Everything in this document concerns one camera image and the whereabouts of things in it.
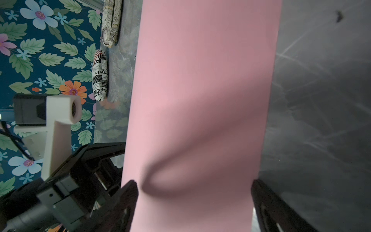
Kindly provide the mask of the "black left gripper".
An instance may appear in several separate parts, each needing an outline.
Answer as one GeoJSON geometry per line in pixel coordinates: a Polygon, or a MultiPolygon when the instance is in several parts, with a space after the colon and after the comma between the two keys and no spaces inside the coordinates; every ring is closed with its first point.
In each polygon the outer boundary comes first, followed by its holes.
{"type": "Polygon", "coordinates": [[[90,218],[96,202],[103,205],[120,189],[122,169],[111,158],[125,148],[125,143],[82,146],[44,181],[37,198],[69,232],[76,230],[90,218]]]}

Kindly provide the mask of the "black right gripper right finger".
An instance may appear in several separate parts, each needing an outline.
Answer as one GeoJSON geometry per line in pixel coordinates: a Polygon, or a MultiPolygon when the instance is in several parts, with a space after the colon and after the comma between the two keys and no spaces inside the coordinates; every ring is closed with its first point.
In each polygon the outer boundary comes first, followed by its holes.
{"type": "Polygon", "coordinates": [[[317,232],[262,180],[253,181],[251,195],[262,232],[317,232]]]}

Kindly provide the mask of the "pink rectangular paper sheet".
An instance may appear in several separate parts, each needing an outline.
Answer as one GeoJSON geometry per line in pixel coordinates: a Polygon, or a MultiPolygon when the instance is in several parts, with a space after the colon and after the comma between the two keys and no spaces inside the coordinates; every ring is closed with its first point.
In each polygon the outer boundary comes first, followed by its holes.
{"type": "Polygon", "coordinates": [[[123,181],[133,232],[249,232],[281,1],[144,1],[123,181]]]}

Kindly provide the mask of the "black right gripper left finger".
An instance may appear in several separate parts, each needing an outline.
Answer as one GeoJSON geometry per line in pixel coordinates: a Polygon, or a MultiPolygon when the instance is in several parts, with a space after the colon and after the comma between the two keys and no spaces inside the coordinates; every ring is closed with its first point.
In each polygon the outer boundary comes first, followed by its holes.
{"type": "Polygon", "coordinates": [[[134,180],[127,182],[76,232],[130,232],[139,191],[134,180]]]}

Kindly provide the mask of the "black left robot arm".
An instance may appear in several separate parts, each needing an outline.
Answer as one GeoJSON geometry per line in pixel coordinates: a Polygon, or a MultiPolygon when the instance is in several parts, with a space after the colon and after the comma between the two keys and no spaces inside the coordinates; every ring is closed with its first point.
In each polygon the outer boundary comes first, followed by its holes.
{"type": "Polygon", "coordinates": [[[94,232],[109,217],[121,188],[122,169],[112,158],[125,143],[85,145],[46,180],[38,179],[1,197],[1,231],[42,232],[62,225],[70,232],[94,232]]]}

